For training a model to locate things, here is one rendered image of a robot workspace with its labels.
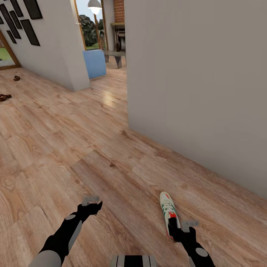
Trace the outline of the robot trunk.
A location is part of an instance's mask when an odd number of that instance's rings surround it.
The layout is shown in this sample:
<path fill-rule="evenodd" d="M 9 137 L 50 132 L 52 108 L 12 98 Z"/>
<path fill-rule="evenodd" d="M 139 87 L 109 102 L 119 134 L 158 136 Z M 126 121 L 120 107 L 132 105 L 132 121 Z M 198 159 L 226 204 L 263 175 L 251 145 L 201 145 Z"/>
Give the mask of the robot trunk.
<path fill-rule="evenodd" d="M 113 255 L 109 267 L 158 267 L 154 255 Z"/>

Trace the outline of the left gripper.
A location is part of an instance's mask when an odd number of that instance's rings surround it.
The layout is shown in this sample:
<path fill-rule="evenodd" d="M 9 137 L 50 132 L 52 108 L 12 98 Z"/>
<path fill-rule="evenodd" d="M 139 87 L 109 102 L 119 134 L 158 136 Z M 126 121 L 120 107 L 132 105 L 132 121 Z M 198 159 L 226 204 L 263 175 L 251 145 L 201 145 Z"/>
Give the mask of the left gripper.
<path fill-rule="evenodd" d="M 83 210 L 86 213 L 86 219 L 90 215 L 96 215 L 98 210 L 101 209 L 103 202 L 101 201 L 99 204 L 90 204 L 88 206 L 82 206 L 82 204 L 78 205 L 78 211 Z"/>

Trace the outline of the gym shoe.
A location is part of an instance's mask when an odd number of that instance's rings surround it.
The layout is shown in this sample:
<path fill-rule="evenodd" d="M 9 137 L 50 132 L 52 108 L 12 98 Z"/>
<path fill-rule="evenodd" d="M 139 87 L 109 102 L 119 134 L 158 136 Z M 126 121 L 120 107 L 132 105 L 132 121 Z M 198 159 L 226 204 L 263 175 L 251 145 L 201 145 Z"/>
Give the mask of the gym shoe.
<path fill-rule="evenodd" d="M 173 240 L 173 236 L 170 236 L 169 234 L 168 224 L 170 224 L 172 228 L 181 228 L 181 225 L 178 220 L 174 202 L 167 192 L 162 192 L 160 194 L 160 205 L 164 213 L 167 236 L 171 242 L 175 243 Z"/>

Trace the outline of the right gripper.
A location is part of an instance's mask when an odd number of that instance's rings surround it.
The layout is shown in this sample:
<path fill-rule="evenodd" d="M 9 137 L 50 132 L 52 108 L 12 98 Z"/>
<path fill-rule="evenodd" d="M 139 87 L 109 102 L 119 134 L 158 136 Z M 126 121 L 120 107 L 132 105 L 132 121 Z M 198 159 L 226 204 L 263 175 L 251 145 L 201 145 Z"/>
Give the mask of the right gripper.
<path fill-rule="evenodd" d="M 168 224 L 169 234 L 173 236 L 174 242 L 181 242 L 182 245 L 185 247 L 185 242 L 188 239 L 196 240 L 196 233 L 194 228 L 189 229 L 189 233 L 185 233 L 181 230 L 181 228 L 172 228 L 170 224 Z"/>

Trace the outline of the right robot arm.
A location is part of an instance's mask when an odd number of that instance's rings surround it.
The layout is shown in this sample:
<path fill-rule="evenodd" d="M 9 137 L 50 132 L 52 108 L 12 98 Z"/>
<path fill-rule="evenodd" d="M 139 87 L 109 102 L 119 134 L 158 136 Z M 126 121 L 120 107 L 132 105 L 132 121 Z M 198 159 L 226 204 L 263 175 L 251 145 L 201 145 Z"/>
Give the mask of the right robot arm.
<path fill-rule="evenodd" d="M 189 256 L 190 267 L 215 267 L 209 253 L 196 242 L 193 227 L 200 225 L 198 220 L 182 220 L 181 228 L 172 228 L 168 224 L 169 234 L 174 242 L 181 242 Z"/>

